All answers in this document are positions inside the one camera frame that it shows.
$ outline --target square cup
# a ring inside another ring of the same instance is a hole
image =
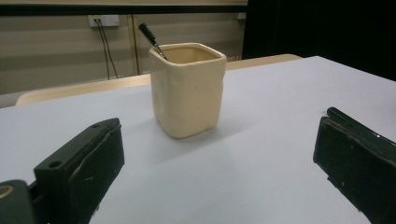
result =
[[[154,115],[175,138],[216,126],[219,120],[226,56],[198,43],[149,50]]]

